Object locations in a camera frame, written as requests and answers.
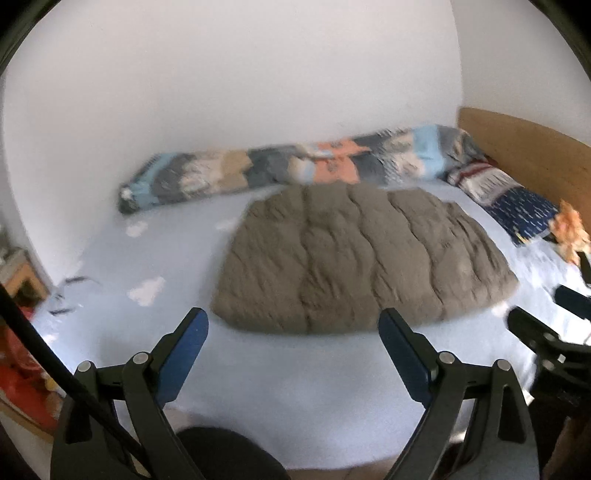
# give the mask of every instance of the pillow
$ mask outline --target pillow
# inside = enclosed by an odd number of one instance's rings
[[[387,185],[433,179],[481,157],[467,133],[440,125],[380,130],[335,142],[157,154],[119,188],[119,210],[133,213],[278,183]]]
[[[517,183],[504,171],[483,161],[457,168],[447,177],[484,208],[510,235],[515,245],[548,234],[558,213],[544,197]]]
[[[441,125],[399,130],[384,141],[379,156],[391,165],[389,183],[443,178],[453,168],[485,158],[468,133]]]

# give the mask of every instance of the wooden headboard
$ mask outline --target wooden headboard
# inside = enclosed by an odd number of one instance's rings
[[[502,113],[461,108],[457,124],[499,167],[551,202],[570,202],[591,230],[591,147]]]

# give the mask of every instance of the gray duvet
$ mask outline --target gray duvet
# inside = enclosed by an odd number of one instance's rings
[[[394,307],[411,325],[508,298],[517,278],[483,228],[421,189],[292,186],[254,202],[222,267],[212,310],[267,333],[375,330]]]

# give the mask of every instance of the metal screw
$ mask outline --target metal screw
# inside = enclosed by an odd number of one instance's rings
[[[90,370],[90,367],[92,367],[92,364],[88,360],[84,360],[80,363],[80,365],[78,365],[78,371],[88,372],[88,370]]]
[[[504,358],[501,358],[496,364],[501,370],[504,370],[505,372],[511,370],[511,364]]]
[[[439,354],[439,360],[441,360],[444,364],[451,365],[453,362],[456,361],[456,357],[453,356],[453,353],[441,352]]]
[[[146,352],[136,353],[134,355],[134,363],[136,365],[144,364],[148,361],[148,358],[149,358],[149,356]]]
[[[554,370],[554,364],[550,360],[542,360],[542,367],[549,371]]]

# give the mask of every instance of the mattress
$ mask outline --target mattress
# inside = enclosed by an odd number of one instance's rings
[[[584,292],[578,270],[545,242],[516,248],[495,221],[461,190],[440,181],[413,184],[457,202],[476,219],[520,280],[516,293],[493,308],[416,328],[437,350],[463,362],[491,365],[506,358],[525,387],[532,353],[505,328],[519,305],[569,341],[581,342],[589,322],[551,301],[563,283]],[[72,274],[91,280],[61,286],[68,313],[54,316],[53,299],[33,322],[74,371],[83,360],[103,367],[150,350],[189,308],[210,317],[209,337],[178,399],[165,412],[175,429],[222,426],[251,438],[286,468],[345,468],[394,456],[423,407],[410,399],[377,333],[273,336],[233,330],[209,305],[220,265],[246,206],[269,188],[165,206],[131,218],[115,216],[97,234]],[[130,428],[124,410],[121,420]],[[457,429],[469,417],[464,409]]]

